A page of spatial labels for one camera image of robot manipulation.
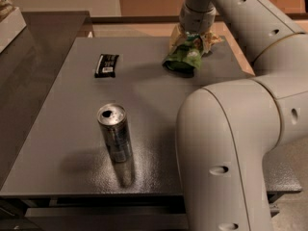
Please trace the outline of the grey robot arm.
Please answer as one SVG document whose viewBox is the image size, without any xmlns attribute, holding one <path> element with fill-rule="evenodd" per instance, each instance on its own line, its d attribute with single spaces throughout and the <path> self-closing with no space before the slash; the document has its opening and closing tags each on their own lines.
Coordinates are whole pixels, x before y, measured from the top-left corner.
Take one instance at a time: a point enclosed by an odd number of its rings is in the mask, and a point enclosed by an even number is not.
<svg viewBox="0 0 308 231">
<path fill-rule="evenodd" d="M 265 154 L 307 134 L 307 35 L 269 0 L 185 0 L 189 33 L 221 15 L 255 75 L 188 96 L 176 154 L 190 231 L 272 231 Z"/>
</svg>

